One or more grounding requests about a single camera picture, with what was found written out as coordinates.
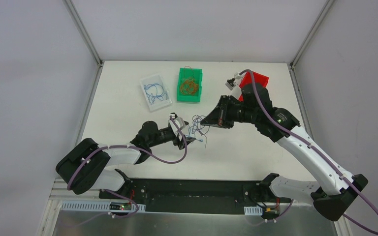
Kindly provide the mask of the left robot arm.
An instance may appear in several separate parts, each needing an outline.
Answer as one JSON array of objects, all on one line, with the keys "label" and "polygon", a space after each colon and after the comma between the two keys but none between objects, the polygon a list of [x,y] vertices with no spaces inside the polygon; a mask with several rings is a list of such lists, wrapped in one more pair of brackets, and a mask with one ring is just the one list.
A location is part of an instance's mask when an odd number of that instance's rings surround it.
[{"label": "left robot arm", "polygon": [[73,148],[55,167],[67,188],[76,195],[90,189],[108,189],[119,199],[130,194],[127,177],[120,170],[109,166],[141,164],[153,157],[152,147],[172,142],[180,150],[187,151],[196,139],[187,137],[182,130],[188,122],[172,119],[166,128],[158,128],[154,121],[142,124],[136,136],[124,145],[100,145],[92,138],[85,138]]}]

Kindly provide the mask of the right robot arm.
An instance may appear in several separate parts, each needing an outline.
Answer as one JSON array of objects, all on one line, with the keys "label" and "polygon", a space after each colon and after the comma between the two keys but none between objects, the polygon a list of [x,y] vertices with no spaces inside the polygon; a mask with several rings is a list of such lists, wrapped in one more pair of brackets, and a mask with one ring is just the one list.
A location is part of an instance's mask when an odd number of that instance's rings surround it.
[{"label": "right robot arm", "polygon": [[323,217],[338,221],[363,190],[368,180],[362,174],[353,175],[339,168],[330,157],[323,159],[312,144],[299,120],[284,108],[272,105],[268,90],[260,83],[248,84],[241,89],[243,101],[222,95],[216,107],[201,121],[201,125],[230,129],[235,122],[251,123],[272,142],[292,154],[315,178],[299,181],[271,173],[259,184],[263,200],[289,198],[313,205]]}]

